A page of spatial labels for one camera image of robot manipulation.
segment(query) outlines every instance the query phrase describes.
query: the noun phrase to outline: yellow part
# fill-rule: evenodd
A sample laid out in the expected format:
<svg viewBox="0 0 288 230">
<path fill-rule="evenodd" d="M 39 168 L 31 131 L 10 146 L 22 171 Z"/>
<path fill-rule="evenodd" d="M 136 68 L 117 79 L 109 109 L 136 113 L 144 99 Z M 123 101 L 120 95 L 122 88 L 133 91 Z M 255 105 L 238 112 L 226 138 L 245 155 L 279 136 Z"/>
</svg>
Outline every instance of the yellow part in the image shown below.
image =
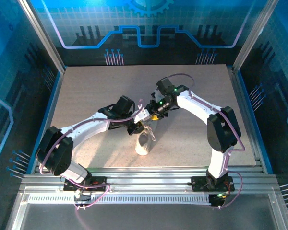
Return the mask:
<svg viewBox="0 0 288 230">
<path fill-rule="evenodd" d="M 152 115 L 152 116 L 150 117 L 150 119 L 152 119 L 152 120 L 154 120 L 154 121 L 159 120 L 159 118 L 157 117 L 157 115 Z"/>
</svg>

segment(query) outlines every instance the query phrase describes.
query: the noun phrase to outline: enclosure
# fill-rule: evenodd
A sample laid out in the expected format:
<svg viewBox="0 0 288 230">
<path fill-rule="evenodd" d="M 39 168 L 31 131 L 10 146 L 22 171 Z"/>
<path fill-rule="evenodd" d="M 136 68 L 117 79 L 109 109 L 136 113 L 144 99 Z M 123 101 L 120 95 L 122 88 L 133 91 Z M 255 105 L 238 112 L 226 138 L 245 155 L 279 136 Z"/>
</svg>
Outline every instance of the enclosure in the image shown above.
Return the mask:
<svg viewBox="0 0 288 230">
<path fill-rule="evenodd" d="M 229 199 L 243 186 L 237 200 L 213 211 L 202 205 L 216 193 L 187 185 L 206 175 L 212 156 L 207 125 L 181 108 L 157 121 L 146 156 L 125 128 L 80 143 L 72 160 L 105 176 L 111 190 L 74 210 L 64 181 L 39 173 L 45 131 L 122 95 L 148 104 L 156 83 L 175 73 L 235 112 L 246 148 L 229 160 L 243 177 L 229 174 Z M 171 81 L 192 85 L 185 76 Z M 0 228 L 194 226 L 288 229 L 288 0 L 0 1 Z"/>
</svg>

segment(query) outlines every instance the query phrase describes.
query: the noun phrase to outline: glass wall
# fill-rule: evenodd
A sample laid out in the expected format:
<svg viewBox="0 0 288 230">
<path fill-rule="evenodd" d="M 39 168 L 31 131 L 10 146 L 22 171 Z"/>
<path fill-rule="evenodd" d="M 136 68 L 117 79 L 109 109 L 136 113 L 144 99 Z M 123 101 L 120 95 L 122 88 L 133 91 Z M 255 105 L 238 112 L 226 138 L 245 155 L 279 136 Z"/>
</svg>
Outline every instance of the glass wall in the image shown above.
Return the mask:
<svg viewBox="0 0 288 230">
<path fill-rule="evenodd" d="M 274 173 L 288 184 L 288 0 L 280 0 L 241 68 Z"/>
<path fill-rule="evenodd" d="M 17 1 L 0 1 L 0 229 L 27 168 L 20 150 L 32 153 L 56 75 Z"/>
<path fill-rule="evenodd" d="M 232 65 L 266 0 L 31 0 L 67 66 Z"/>
</svg>

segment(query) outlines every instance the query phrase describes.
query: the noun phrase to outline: work surface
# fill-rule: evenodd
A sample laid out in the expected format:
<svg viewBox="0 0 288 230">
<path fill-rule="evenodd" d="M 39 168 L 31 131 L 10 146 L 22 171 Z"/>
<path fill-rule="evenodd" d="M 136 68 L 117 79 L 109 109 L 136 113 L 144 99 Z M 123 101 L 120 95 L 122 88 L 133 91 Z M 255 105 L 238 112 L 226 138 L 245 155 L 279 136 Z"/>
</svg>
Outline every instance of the work surface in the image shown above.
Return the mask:
<svg viewBox="0 0 288 230">
<path fill-rule="evenodd" d="M 151 99 L 159 79 L 173 73 L 187 73 L 195 78 L 192 91 L 204 100 L 234 109 L 243 153 L 234 152 L 230 165 L 255 165 L 250 142 L 225 65 L 171 66 L 104 66 L 68 67 L 52 120 L 56 127 L 66 127 L 84 120 L 98 109 L 114 104 L 125 95 L 145 105 Z M 185 76 L 171 79 L 176 86 L 191 85 Z M 72 159 L 86 168 L 142 166 L 208 166 L 211 147 L 207 127 L 197 117 L 183 109 L 174 110 L 158 121 L 156 141 L 146 156 L 135 152 L 137 135 L 129 136 L 125 128 L 108 130 L 83 142 L 74 149 Z"/>
</svg>

